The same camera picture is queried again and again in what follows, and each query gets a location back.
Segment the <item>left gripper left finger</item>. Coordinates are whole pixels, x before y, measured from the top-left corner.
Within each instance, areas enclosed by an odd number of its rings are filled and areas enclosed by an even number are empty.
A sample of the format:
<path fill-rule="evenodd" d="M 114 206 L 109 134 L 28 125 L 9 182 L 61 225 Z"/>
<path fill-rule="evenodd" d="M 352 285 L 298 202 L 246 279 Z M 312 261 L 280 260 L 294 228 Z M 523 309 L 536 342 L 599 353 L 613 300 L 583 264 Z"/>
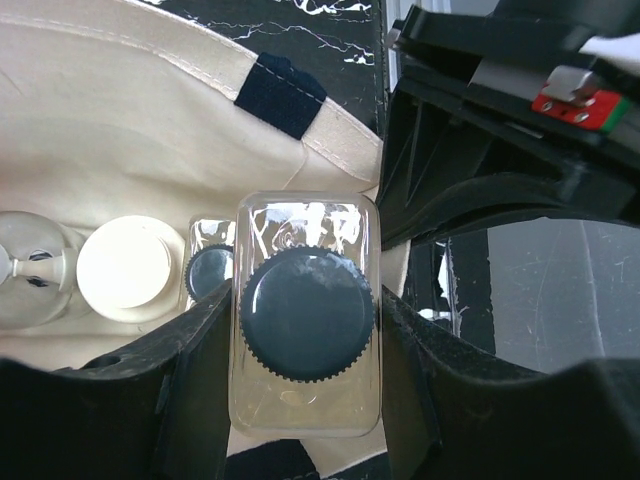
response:
<path fill-rule="evenodd" d="M 229 439 L 229 283 L 79 369 L 1 362 L 5 479 L 220 479 Z"/>

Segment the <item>clear square bottle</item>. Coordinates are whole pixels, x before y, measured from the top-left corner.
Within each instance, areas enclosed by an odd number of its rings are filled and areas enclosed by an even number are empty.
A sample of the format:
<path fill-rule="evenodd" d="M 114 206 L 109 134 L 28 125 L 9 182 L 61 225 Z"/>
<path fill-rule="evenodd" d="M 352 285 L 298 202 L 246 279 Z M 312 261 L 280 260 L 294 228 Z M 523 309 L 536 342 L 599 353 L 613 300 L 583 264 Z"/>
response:
<path fill-rule="evenodd" d="M 233 276 L 235 233 L 232 220 L 204 214 L 190 220 L 182 279 L 186 310 Z"/>
<path fill-rule="evenodd" d="M 248 436 L 359 437 L 381 415 L 381 240 L 361 193 L 271 191 L 236 218 L 229 416 Z"/>

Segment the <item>cream cylindrical bottle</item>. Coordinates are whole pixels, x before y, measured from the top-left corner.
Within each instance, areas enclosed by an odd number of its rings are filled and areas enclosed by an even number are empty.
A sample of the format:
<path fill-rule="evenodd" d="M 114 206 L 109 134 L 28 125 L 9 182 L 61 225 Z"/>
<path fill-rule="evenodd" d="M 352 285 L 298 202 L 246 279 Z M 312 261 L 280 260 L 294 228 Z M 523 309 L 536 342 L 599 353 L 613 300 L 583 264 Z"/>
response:
<path fill-rule="evenodd" d="M 161 220 L 141 215 L 113 219 L 95 230 L 80 250 L 80 292 L 109 320 L 159 320 L 179 306 L 184 249 L 184 238 Z"/>

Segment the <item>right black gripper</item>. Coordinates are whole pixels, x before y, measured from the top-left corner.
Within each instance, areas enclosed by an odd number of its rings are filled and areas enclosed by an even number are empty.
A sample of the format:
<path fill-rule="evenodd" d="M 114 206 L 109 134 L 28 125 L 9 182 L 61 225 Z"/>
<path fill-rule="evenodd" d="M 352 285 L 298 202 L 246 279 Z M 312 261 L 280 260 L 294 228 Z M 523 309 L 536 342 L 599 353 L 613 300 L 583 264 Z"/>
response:
<path fill-rule="evenodd" d="M 381 242 L 429 242 L 540 217 L 633 226 L 639 102 L 609 134 L 534 109 L 579 50 L 639 32 L 636 1 L 500 1 L 486 16 L 412 6 L 389 32 L 409 59 L 387 116 Z"/>

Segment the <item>beige canvas tote bag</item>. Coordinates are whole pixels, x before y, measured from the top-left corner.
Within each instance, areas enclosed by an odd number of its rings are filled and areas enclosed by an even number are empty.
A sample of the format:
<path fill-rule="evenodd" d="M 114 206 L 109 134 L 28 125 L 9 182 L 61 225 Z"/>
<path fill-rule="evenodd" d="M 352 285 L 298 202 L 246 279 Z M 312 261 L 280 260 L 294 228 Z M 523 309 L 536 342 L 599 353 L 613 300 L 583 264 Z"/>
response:
<path fill-rule="evenodd" d="M 85 238 L 123 216 L 156 218 L 185 240 L 196 215 L 232 220 L 271 191 L 361 193 L 374 203 L 381 140 L 287 60 L 255 54 L 135 1 L 1 5 L 1 213 L 24 211 Z M 380 255 L 398 291 L 408 250 Z M 1 328 L 1 362 L 79 369 L 158 329 L 84 313 Z M 339 476 L 386 450 L 381 415 L 359 437 L 248 436 L 230 420 L 227 460 L 255 479 Z"/>

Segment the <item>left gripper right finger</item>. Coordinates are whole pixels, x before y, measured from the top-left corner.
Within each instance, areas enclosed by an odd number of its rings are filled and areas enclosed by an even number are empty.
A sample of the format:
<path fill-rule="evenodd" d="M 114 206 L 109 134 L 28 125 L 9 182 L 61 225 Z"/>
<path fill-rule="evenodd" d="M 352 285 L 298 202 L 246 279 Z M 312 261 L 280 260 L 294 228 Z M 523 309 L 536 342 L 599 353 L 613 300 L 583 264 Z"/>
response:
<path fill-rule="evenodd" d="M 543 374 L 381 296 L 382 419 L 396 479 L 635 479 L 639 364 Z"/>

